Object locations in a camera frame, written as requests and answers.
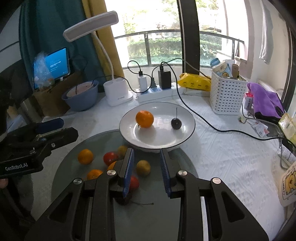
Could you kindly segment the large orange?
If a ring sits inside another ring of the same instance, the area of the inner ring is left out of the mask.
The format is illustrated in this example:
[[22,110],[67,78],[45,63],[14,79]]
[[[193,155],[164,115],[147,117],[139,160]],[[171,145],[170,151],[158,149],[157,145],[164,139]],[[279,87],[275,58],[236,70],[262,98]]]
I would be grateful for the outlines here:
[[135,120],[140,127],[150,128],[154,123],[154,116],[147,110],[141,110],[136,114]]

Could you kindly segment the purple cloth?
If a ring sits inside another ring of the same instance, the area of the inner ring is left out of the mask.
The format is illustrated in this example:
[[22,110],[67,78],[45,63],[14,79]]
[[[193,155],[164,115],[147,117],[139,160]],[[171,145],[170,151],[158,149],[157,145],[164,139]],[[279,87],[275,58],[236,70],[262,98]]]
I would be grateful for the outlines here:
[[253,94],[253,109],[255,117],[270,122],[278,122],[285,110],[278,94],[266,90],[258,83],[249,82],[248,90]]

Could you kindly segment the black charger adapter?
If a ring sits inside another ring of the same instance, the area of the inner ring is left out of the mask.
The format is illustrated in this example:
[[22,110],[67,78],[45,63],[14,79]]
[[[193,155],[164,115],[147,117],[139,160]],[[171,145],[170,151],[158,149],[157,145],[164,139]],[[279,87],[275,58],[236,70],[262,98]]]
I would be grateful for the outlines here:
[[158,71],[159,87],[162,90],[171,89],[171,72],[165,70],[163,65],[160,65]]

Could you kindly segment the small yellow fruit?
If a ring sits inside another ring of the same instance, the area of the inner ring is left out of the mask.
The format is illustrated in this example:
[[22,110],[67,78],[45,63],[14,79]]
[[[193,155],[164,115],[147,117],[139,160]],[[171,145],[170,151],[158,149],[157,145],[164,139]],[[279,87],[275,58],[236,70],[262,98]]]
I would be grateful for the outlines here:
[[128,146],[126,145],[121,145],[118,147],[117,155],[119,160],[122,160],[125,157],[127,149],[128,149]]

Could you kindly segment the yellow bear printed bag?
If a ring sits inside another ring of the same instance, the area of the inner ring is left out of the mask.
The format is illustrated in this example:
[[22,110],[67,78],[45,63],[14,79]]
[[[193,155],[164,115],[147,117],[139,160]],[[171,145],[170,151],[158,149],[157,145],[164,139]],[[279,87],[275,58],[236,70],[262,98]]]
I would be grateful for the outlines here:
[[296,170],[295,162],[281,176],[278,197],[283,207],[286,207],[295,202],[296,193]]

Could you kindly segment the dark cherry with stem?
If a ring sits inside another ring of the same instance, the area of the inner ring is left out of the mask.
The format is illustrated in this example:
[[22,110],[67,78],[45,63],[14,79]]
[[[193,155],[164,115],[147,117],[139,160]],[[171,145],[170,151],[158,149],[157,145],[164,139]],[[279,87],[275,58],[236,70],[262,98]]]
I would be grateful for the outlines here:
[[182,127],[182,122],[178,118],[178,108],[176,108],[176,117],[171,120],[171,127],[174,130],[179,130]]

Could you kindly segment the cardboard box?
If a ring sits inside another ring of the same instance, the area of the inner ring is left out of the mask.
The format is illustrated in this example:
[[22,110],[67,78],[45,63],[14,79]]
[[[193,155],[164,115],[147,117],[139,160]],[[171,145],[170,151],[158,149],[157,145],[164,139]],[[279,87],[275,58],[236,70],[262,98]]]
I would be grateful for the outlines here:
[[66,113],[70,107],[62,99],[62,95],[76,84],[81,84],[82,82],[82,73],[75,72],[50,89],[35,91],[34,97],[36,98],[43,115],[53,117],[61,116]]

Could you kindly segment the white bowl dark rim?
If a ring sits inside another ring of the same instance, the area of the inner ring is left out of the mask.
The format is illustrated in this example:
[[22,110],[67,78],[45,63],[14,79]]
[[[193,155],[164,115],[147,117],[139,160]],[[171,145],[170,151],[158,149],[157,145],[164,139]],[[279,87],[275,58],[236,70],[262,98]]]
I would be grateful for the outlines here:
[[[176,117],[182,122],[179,130],[171,127],[171,120]],[[140,127],[136,114],[147,110],[154,116],[154,123],[150,128]],[[129,110],[119,123],[121,136],[131,146],[146,152],[158,153],[160,149],[173,150],[184,144],[194,133],[196,122],[193,115],[180,105],[170,102],[151,102],[139,105]]]

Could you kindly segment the blue plastic basin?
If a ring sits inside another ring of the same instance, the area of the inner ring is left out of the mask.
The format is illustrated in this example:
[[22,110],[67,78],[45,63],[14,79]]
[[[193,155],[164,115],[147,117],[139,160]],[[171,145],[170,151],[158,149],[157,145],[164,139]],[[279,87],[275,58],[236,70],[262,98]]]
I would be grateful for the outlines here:
[[62,100],[72,111],[87,110],[96,103],[98,84],[97,80],[93,80],[75,85],[62,95]]

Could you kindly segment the white desk lamp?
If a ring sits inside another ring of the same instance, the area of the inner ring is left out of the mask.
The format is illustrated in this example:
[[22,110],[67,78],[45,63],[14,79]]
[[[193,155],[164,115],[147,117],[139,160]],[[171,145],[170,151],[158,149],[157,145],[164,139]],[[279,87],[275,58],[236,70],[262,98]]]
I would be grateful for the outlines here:
[[63,32],[63,37],[67,42],[73,42],[81,37],[91,34],[95,37],[105,54],[109,67],[111,69],[111,80],[103,84],[106,99],[110,106],[117,106],[133,99],[133,94],[128,90],[126,80],[123,77],[115,78],[114,69],[110,57],[107,54],[102,42],[100,41],[96,31],[118,23],[118,15],[115,11],[108,11],[86,20],[83,20]]

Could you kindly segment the red tomato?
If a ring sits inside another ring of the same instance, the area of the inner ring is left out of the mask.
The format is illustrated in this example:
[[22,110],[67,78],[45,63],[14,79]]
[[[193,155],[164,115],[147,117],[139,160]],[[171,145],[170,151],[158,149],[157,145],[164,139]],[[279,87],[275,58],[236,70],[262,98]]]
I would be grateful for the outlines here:
[[106,166],[110,166],[113,162],[118,160],[118,155],[115,152],[107,152],[103,156],[103,161]]
[[135,176],[131,176],[130,178],[130,184],[129,184],[129,191],[135,191],[139,188],[139,180]]

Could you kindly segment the small orange mandarin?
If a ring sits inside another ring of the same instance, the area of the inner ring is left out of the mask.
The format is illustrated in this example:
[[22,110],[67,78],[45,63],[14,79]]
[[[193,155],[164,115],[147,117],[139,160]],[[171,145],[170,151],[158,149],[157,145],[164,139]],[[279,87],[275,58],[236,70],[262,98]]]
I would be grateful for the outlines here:
[[77,155],[78,162],[82,165],[88,165],[94,160],[94,155],[89,149],[83,149]]

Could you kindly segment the crumpled clear plastic bag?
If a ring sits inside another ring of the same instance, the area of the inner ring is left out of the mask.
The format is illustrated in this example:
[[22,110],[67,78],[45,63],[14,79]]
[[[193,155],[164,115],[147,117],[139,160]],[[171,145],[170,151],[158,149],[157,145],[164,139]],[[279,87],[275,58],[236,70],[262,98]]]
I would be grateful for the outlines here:
[[34,87],[45,90],[54,84],[54,78],[46,64],[46,54],[40,52],[34,60]]

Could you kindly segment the teal curtain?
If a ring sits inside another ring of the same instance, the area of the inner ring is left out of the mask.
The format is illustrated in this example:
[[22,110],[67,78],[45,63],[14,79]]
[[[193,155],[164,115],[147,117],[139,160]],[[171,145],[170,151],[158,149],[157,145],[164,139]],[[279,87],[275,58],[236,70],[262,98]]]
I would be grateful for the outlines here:
[[98,80],[106,77],[93,44],[91,35],[74,42],[67,42],[63,32],[85,20],[81,1],[24,1],[19,20],[21,56],[29,80],[34,77],[34,59],[40,52],[50,54],[66,47],[74,71],[81,71],[84,80]]

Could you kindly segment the white charger plug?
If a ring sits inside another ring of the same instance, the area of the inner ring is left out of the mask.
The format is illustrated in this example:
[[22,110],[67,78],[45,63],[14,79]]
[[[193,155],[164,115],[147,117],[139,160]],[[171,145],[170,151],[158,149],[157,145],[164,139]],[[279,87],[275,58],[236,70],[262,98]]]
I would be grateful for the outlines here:
[[146,92],[148,89],[147,78],[141,70],[138,72],[138,83],[139,83],[140,92]]

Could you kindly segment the round glass tray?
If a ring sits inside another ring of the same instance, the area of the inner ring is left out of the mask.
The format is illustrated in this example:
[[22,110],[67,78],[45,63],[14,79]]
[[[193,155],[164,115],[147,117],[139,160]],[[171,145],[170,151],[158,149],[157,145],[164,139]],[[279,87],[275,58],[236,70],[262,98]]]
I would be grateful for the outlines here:
[[[52,187],[52,199],[66,188],[75,178],[86,179],[93,169],[105,171],[103,155],[116,151],[125,145],[118,130],[96,134],[75,146],[58,167]],[[77,155],[83,149],[89,149],[94,160],[88,165],[78,162]],[[180,218],[180,200],[170,199],[166,192],[158,153],[141,150],[134,151],[134,162],[146,160],[150,163],[151,172],[140,177],[139,188],[132,195],[132,200],[154,205],[140,206],[129,203],[126,206],[114,203],[114,222],[116,240],[177,240]]]

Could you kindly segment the white power strip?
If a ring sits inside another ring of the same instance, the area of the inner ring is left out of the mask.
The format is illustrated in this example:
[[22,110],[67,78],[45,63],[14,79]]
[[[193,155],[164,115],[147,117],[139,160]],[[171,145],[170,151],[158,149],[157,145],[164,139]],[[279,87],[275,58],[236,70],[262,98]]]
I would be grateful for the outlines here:
[[144,93],[137,93],[134,96],[134,98],[138,102],[145,102],[160,98],[177,96],[177,91],[179,91],[179,94],[182,94],[184,92],[184,88],[180,87],[179,85],[176,85],[175,83],[172,83],[171,88],[169,89],[161,89],[159,85],[157,85],[156,88],[150,88],[148,91]]

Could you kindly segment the tablet with blue screen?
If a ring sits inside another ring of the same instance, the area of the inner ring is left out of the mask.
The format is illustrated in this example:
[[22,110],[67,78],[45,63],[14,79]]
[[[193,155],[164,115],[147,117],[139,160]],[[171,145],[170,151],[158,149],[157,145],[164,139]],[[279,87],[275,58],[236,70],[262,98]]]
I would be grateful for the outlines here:
[[67,48],[64,47],[50,54],[46,54],[46,64],[54,78],[54,84],[60,78],[63,78],[69,75],[70,67],[69,67],[69,58],[68,58]]

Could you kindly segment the white perforated basket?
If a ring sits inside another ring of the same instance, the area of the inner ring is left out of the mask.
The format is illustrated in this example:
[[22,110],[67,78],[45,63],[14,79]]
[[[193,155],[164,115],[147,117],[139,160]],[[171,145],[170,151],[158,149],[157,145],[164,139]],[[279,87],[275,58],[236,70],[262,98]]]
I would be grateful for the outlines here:
[[223,78],[214,71],[211,75],[210,105],[215,114],[238,115],[248,81],[240,76],[239,79]]

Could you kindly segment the yellow curtain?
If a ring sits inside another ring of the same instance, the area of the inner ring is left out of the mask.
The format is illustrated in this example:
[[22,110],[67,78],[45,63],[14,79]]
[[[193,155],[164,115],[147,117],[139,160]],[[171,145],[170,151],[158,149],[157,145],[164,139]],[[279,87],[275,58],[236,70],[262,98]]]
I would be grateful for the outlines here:
[[[82,0],[82,5],[84,8],[84,12],[86,18],[90,18],[92,16],[96,16],[102,13],[107,12],[106,4],[104,0]],[[111,27],[102,28],[96,31],[97,37],[100,39],[102,45],[104,46],[108,56],[110,57],[114,75],[124,77],[123,68],[121,66],[119,55],[117,52],[114,36],[111,30]],[[97,42],[95,37],[92,37],[93,44],[96,49],[97,56],[99,58],[99,62],[102,66],[102,69],[106,75],[111,74],[111,68],[109,66],[108,60],[102,51],[99,43]]]

